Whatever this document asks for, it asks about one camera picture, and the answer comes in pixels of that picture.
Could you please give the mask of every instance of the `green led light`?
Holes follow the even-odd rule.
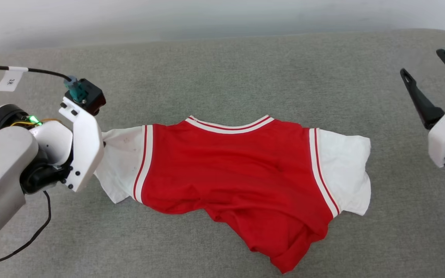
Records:
[[[42,125],[42,123],[37,119],[36,116],[30,116],[29,121],[31,121],[32,123],[37,124],[37,125]]]

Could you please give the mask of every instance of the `yellow wire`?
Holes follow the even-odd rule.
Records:
[[[58,122],[60,122],[60,123],[63,123],[62,121],[60,121],[60,120],[58,120],[58,119],[54,119],[54,118],[42,119],[42,120],[41,120],[42,123],[44,123],[44,122],[49,122],[49,121],[58,121]]]
[[[34,123],[31,123],[31,122],[14,122],[10,126],[12,127],[14,125],[34,125]]]

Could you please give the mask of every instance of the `teal connector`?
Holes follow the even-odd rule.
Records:
[[[71,81],[64,81],[65,86],[70,92],[71,97],[75,102],[81,102],[87,97],[87,92],[82,88],[82,85],[78,80],[76,80],[75,76],[68,76]]]

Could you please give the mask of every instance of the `black cable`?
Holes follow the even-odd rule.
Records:
[[[54,76],[62,77],[66,81],[70,81],[71,82],[71,78],[69,78],[68,76],[66,76],[64,74],[58,73],[58,72],[53,72],[53,71],[48,71],[48,70],[32,69],[32,68],[29,68],[29,72],[39,72],[39,73],[45,73],[45,74],[49,74],[49,75],[54,75]]]
[[[61,74],[59,72],[53,72],[53,71],[48,71],[48,70],[41,70],[41,69],[32,69],[32,68],[28,68],[29,72],[37,72],[37,73],[44,73],[44,74],[49,74],[49,75],[54,75],[54,76],[58,76],[61,78],[64,78],[66,81],[71,81],[71,78],[69,78],[68,76]],[[0,66],[0,70],[9,70],[9,67],[7,66]]]
[[[13,257],[14,255],[17,255],[18,253],[20,253],[20,251],[22,251],[23,249],[27,248],[30,244],[33,243],[33,241],[35,241],[35,239],[39,236],[39,234],[41,234],[41,232],[49,224],[49,222],[51,222],[51,199],[49,198],[49,194],[47,192],[45,192],[45,191],[43,191],[43,192],[44,192],[44,195],[46,195],[46,198],[48,199],[48,211],[49,211],[48,219],[46,220],[44,225],[42,225],[37,230],[37,232],[35,232],[34,236],[32,236],[32,238],[27,243],[23,244],[20,248],[15,250],[10,255],[7,255],[6,257],[1,258],[0,262],[5,261],[5,260],[9,259],[10,257]]]

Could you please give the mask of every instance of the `cable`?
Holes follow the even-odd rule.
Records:
[[[54,76],[58,76],[61,78],[64,78],[66,81],[71,82],[71,78],[69,78],[68,76],[61,74],[59,72],[53,72],[53,71],[48,71],[48,70],[41,70],[41,69],[33,69],[33,68],[28,68],[29,72],[37,72],[37,73],[44,73],[44,74],[49,74],[49,75],[54,75]],[[10,70],[9,67],[7,66],[0,66],[0,70]]]
[[[50,122],[50,121],[57,121],[57,122],[63,123],[61,120],[59,120],[59,119],[54,119],[54,118],[42,119],[42,120],[41,120],[41,123],[44,123],[44,122]]]
[[[0,259],[0,262],[5,261],[7,259],[9,259],[10,257],[13,257],[14,255],[17,255],[18,253],[20,253],[23,249],[27,248],[30,244],[33,243],[33,241],[35,241],[35,239],[39,236],[39,234],[41,234],[41,232],[44,230],[44,228],[46,228],[46,226],[49,224],[49,222],[51,222],[51,199],[49,198],[49,194],[45,191],[43,191],[44,195],[46,196],[46,198],[48,199],[48,219],[46,220],[46,222],[44,223],[44,225],[42,225],[37,232],[35,232],[34,236],[32,236],[32,238],[25,244],[23,244],[20,248],[18,248],[17,250],[15,250],[13,253],[11,253],[10,255],[7,255],[6,257],[3,257]]]
[[[31,123],[31,122],[14,122],[10,126],[12,127],[14,125],[35,125],[35,123]]]

